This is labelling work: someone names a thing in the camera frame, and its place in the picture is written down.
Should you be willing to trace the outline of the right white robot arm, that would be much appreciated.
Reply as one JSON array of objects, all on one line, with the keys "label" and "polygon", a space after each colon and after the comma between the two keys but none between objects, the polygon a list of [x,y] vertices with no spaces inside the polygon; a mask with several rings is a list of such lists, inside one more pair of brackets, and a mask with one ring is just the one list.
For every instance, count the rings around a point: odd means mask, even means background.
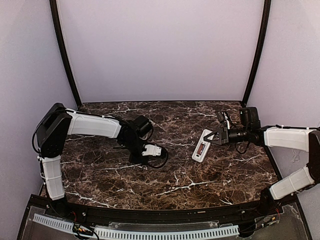
[{"label": "right white robot arm", "polygon": [[256,107],[239,110],[241,126],[236,127],[228,113],[217,114],[220,127],[205,129],[192,157],[202,162],[211,144],[237,145],[246,142],[260,147],[281,147],[308,153],[306,166],[263,189],[257,211],[267,214],[280,200],[288,195],[312,188],[320,182],[320,129],[318,127],[293,127],[284,125],[261,126]]}]

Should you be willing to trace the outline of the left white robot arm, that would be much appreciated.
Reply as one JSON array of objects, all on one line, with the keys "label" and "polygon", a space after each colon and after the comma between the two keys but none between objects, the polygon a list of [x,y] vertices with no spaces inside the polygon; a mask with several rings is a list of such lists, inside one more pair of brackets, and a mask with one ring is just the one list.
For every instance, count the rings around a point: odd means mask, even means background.
[{"label": "left white robot arm", "polygon": [[31,140],[42,165],[49,198],[57,201],[65,197],[61,157],[67,136],[115,139],[129,150],[131,162],[146,165],[150,156],[159,157],[162,154],[161,147],[144,139],[152,129],[149,119],[142,115],[135,120],[124,120],[111,115],[82,113],[55,103],[36,127]]}]

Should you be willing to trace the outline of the white remote control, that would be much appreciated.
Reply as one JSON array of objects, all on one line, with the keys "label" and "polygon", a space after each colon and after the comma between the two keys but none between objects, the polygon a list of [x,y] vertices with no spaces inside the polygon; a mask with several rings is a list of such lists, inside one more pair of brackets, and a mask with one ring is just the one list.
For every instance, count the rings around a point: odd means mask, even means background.
[{"label": "white remote control", "polygon": [[192,154],[192,159],[198,163],[202,163],[207,155],[207,152],[211,146],[211,143],[204,141],[203,136],[204,136],[204,130],[202,131],[202,134],[199,138],[199,141],[196,145],[195,150],[193,151]]}]

